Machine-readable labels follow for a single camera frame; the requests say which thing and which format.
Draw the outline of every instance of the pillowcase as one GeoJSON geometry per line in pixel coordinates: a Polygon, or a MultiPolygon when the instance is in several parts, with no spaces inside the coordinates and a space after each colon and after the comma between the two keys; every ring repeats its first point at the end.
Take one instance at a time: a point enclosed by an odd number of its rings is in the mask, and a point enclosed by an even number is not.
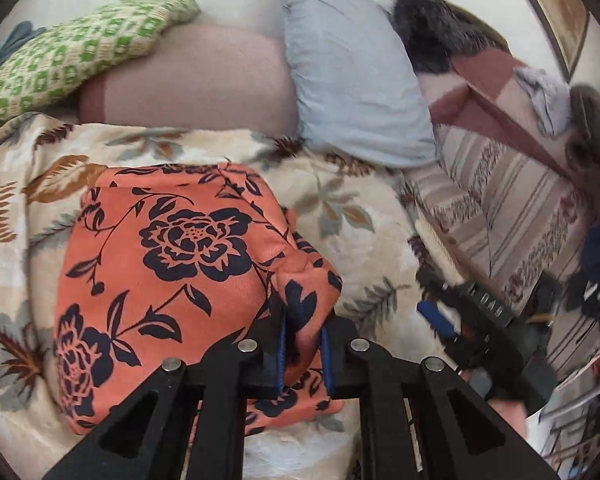
{"type": "Polygon", "coordinates": [[[80,122],[294,136],[296,89],[284,42],[222,25],[173,27],[150,56],[80,88],[80,122]]]}
{"type": "Polygon", "coordinates": [[[436,159],[429,110],[387,12],[371,0],[282,0],[300,135],[391,168],[436,159]]]}
{"type": "Polygon", "coordinates": [[[62,99],[110,66],[145,56],[165,28],[199,13],[194,0],[122,0],[56,25],[0,67],[0,126],[62,99]]]}

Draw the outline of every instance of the black tool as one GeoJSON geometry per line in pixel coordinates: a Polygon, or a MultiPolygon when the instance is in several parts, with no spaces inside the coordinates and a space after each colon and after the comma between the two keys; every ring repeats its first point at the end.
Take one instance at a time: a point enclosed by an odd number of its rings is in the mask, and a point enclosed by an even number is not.
{"type": "Polygon", "coordinates": [[[522,400],[530,414],[547,404],[557,384],[546,359],[548,323],[527,321],[555,313],[560,285],[553,278],[543,274],[520,318],[478,282],[451,286],[429,267],[416,278],[436,300],[458,311],[465,328],[460,334],[435,301],[418,304],[459,369],[487,371],[493,383],[488,398],[522,400]]]}
{"type": "MultiPolygon", "coordinates": [[[[246,399],[275,399],[280,392],[284,339],[264,331],[273,325],[251,330],[238,344],[217,343],[195,365],[166,359],[45,480],[177,480],[183,468],[187,480],[240,479],[246,399]]],[[[323,327],[320,350],[330,396],[360,399],[365,479],[421,478],[405,399],[427,479],[557,478],[439,358],[422,364],[394,358],[337,316],[323,327]]]]}

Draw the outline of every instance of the picture frame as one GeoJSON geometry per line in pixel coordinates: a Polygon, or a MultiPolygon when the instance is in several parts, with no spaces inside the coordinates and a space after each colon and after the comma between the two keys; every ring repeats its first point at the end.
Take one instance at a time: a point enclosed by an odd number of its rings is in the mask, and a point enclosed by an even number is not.
{"type": "Polygon", "coordinates": [[[569,82],[580,60],[590,13],[582,0],[529,0],[569,82]]]}

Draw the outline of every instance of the hand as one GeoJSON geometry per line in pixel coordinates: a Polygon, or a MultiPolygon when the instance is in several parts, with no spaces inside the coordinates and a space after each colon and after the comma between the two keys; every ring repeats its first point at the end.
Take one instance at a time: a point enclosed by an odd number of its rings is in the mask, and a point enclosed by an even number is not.
{"type": "Polygon", "coordinates": [[[526,440],[526,408],[522,402],[493,399],[489,401],[489,405],[526,440]]]}

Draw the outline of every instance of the blue handle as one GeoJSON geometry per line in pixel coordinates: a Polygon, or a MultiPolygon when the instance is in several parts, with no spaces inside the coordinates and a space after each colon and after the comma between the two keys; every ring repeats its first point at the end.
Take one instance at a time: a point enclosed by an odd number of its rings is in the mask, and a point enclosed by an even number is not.
{"type": "Polygon", "coordinates": [[[432,301],[422,300],[418,303],[418,312],[438,332],[440,339],[455,339],[458,335],[453,324],[438,310],[432,301]]]}

